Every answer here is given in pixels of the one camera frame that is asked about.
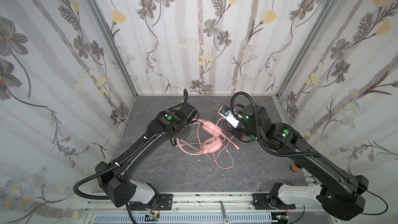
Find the pink headphones with cable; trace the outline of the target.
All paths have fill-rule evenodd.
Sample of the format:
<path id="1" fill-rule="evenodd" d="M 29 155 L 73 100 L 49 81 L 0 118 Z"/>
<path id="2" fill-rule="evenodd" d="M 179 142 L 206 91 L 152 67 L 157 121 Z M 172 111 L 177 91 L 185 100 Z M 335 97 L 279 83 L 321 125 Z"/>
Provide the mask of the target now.
<path id="1" fill-rule="evenodd" d="M 197 128 L 197 138 L 196 143 L 188 143 L 182 138 L 176 139 L 176 144 L 179 149 L 190 156 L 200 156 L 205 155 L 209 160 L 213 161 L 217 167 L 228 170 L 234 167 L 234 159 L 230 154 L 229 148 L 233 147 L 236 150 L 240 150 L 237 144 L 235 144 L 230 137 L 223 133 L 223 130 L 218 126 L 220 120 L 216 123 L 198 119 L 194 124 L 198 126 Z M 206 141 L 202 142 L 199 136 L 199 131 L 203 130 L 211 135 Z M 219 163 L 219 156 L 226 152 L 232 164 L 229 167 L 222 167 Z"/>

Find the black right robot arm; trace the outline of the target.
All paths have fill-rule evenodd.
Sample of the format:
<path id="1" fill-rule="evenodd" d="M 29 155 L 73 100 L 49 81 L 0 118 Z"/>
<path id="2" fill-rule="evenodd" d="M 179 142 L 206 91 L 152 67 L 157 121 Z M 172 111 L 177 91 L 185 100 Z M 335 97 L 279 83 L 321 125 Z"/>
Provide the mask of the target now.
<path id="1" fill-rule="evenodd" d="M 267 153 L 292 159 L 320 180 L 314 187 L 275 183 L 267 196 L 271 208 L 292 204 L 321 206 L 331 216 L 344 221 L 365 214 L 362 194 L 368 192 L 366 177 L 351 175 L 335 165 L 288 124 L 271 122 L 266 109 L 257 105 L 249 94 L 236 92 L 231 98 L 231 106 L 238 96 L 245 97 L 250 104 L 239 114 L 231 108 L 233 119 L 238 121 L 233 135 L 251 137 Z"/>

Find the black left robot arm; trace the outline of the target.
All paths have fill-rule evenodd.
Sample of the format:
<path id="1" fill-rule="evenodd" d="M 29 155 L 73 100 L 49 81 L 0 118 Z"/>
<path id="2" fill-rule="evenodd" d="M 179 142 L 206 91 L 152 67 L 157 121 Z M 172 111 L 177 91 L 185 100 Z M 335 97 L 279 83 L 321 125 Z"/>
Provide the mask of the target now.
<path id="1" fill-rule="evenodd" d="M 129 201 L 142 204 L 153 203 L 155 190 L 149 184 L 141 184 L 133 180 L 133 174 L 138 167 L 165 141 L 176 146 L 178 139 L 186 139 L 191 131 L 194 117 L 199 113 L 188 103 L 188 91 L 183 91 L 181 103 L 159 112 L 146 127 L 145 133 L 123 154 L 109 163 L 100 162 L 96 173 L 78 181 L 73 192 L 89 200 L 110 200 L 115 207 L 122 207 Z M 92 180 L 105 193 L 95 196 L 84 193 L 80 186 Z"/>

